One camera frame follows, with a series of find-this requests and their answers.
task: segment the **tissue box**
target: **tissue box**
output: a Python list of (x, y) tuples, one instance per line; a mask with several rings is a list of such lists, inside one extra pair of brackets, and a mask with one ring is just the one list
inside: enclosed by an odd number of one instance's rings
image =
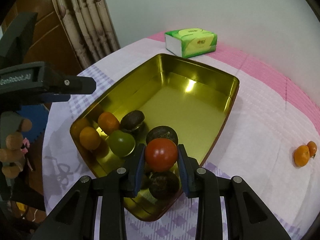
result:
[(183, 58), (215, 51), (218, 39), (215, 33), (199, 28), (170, 31), (164, 36), (166, 49)]

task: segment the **passion fruit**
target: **passion fruit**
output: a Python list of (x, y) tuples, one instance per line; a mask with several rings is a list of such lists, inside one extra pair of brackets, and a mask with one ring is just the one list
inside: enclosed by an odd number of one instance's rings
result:
[(140, 110), (127, 113), (120, 122), (120, 130), (132, 135), (137, 135), (144, 128), (145, 116)]
[(161, 125), (151, 129), (147, 134), (146, 143), (148, 144), (157, 138), (166, 138), (172, 140), (175, 145), (178, 145), (178, 135), (176, 131), (169, 126)]
[(179, 179), (171, 171), (154, 172), (151, 176), (149, 191), (151, 195), (159, 200), (172, 198), (179, 190)]

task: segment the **blue object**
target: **blue object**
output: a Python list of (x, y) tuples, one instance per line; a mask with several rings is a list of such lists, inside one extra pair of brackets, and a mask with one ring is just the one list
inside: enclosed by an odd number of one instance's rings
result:
[(179, 147), (178, 147), (178, 168), (179, 168), (179, 175), (180, 175), (182, 190), (188, 197), (189, 195), (188, 174), (187, 174), (187, 169), (183, 161), (182, 153)]
[(134, 194), (137, 196), (138, 192), (140, 191), (141, 188), (141, 183), (142, 183), (142, 176), (144, 173), (144, 164), (145, 164), (145, 159), (144, 159), (144, 151), (145, 151), (146, 147), (143, 146), (142, 149), (142, 154), (140, 156), (140, 160), (139, 160), (139, 164), (137, 167), (137, 171), (136, 171), (136, 176), (135, 176), (135, 187), (134, 187)]
[(34, 142), (47, 126), (49, 111), (44, 105), (34, 105), (22, 106), (21, 110), (17, 111), (17, 113), (32, 122), (32, 129), (29, 132), (23, 132), (22, 135), (30, 143)]

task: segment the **curtain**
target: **curtain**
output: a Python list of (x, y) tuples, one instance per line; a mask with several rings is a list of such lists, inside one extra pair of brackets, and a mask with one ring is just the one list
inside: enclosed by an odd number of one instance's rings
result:
[(119, 49), (104, 0), (52, 0), (83, 69)]

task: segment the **purple plaid fabric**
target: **purple plaid fabric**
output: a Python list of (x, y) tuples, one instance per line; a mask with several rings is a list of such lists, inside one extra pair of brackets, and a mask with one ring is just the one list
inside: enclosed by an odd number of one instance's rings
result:
[(78, 76), (92, 77), (97, 83), (97, 88), (91, 95), (71, 95), (68, 102), (74, 119), (78, 118), (85, 109), (114, 84), (114, 81), (95, 65), (82, 71)]
[[(230, 179), (231, 177), (218, 169), (211, 162), (206, 162), (204, 167), (212, 171), (216, 176)], [(224, 198), (220, 198), (222, 212), (223, 240), (228, 240), (227, 215)], [(172, 207), (159, 220), (154, 222), (143, 222), (136, 219), (125, 210), (125, 220), (127, 227), (141, 236), (143, 240), (193, 240), (196, 236), (198, 199), (188, 199), (182, 194)], [(284, 229), (288, 232), (292, 240), (301, 239), (300, 228), (293, 227), (274, 214)]]

